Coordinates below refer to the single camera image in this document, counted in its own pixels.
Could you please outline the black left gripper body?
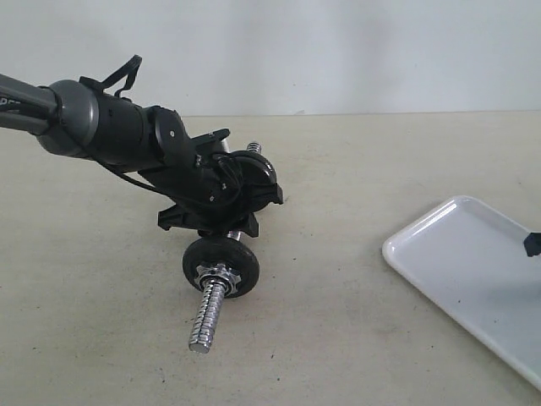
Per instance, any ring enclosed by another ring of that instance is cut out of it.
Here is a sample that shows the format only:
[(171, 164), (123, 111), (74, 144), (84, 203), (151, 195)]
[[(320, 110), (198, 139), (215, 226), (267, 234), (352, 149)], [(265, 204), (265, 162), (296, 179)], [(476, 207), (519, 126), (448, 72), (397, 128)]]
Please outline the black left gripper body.
[(244, 205), (241, 188), (230, 202), (210, 203), (206, 208), (188, 209), (175, 204), (158, 213), (157, 224), (166, 231), (170, 228), (187, 228), (209, 236), (240, 231), (256, 238), (260, 234), (260, 225), (255, 212)]

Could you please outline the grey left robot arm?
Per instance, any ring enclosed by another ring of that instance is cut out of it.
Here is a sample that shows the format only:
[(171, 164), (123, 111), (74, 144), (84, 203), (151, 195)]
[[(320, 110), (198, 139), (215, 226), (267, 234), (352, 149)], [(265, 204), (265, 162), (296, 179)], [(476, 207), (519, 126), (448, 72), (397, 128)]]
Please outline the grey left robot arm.
[(259, 233), (256, 213), (281, 204), (276, 171), (253, 146), (229, 151), (229, 129), (190, 137), (180, 115), (107, 94), (88, 78), (34, 86), (1, 78), (1, 125), (32, 134), (57, 156), (93, 161), (171, 200), (163, 229)]

